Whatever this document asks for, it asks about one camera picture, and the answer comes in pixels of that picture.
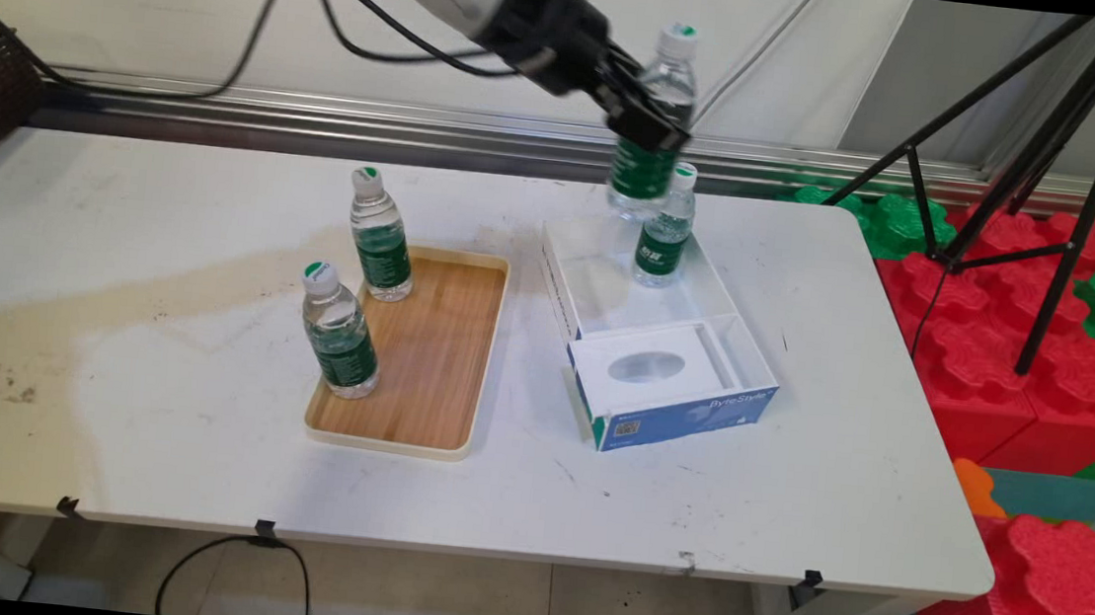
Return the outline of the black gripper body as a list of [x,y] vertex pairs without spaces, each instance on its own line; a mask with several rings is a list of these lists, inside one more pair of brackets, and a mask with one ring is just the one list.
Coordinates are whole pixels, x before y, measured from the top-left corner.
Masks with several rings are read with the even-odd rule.
[[622,80],[606,16],[587,0],[499,0],[481,48],[552,96],[615,101]]

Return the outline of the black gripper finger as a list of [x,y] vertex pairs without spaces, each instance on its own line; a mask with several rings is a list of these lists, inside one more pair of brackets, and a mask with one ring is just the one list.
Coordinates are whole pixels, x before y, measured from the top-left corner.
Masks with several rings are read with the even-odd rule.
[[645,85],[644,66],[624,48],[609,45],[606,50],[604,98],[624,98],[652,102],[650,88]]
[[652,154],[682,151],[692,140],[684,125],[644,93],[621,91],[610,98],[607,126],[618,137]]

